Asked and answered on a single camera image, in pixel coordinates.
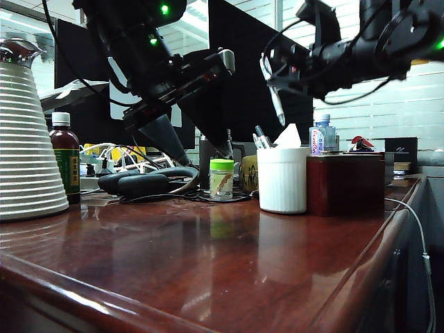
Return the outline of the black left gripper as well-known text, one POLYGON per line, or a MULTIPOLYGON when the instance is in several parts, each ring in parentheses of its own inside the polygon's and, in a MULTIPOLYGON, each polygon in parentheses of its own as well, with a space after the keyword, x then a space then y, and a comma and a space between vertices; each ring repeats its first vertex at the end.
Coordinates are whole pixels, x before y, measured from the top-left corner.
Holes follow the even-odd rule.
POLYGON ((128 80, 130 93, 142 100, 123 112, 125 128, 138 129, 174 162, 189 166, 182 142, 165 115, 177 103, 213 147, 229 157, 232 148, 221 109, 221 88, 228 78, 228 49, 172 55, 128 80))

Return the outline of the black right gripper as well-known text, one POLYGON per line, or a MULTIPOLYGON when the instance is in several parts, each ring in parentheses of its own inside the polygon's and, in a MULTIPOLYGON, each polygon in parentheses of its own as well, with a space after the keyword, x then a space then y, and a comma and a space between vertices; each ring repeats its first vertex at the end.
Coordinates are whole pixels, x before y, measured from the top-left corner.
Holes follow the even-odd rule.
POLYGON ((320 69, 316 68, 310 50, 299 44, 278 44, 275 48, 275 61, 278 63, 278 73, 274 75, 267 56, 262 54, 259 65, 262 75, 269 87, 271 100, 277 101, 279 91, 307 98, 325 98, 325 85, 320 77, 311 78, 320 69))

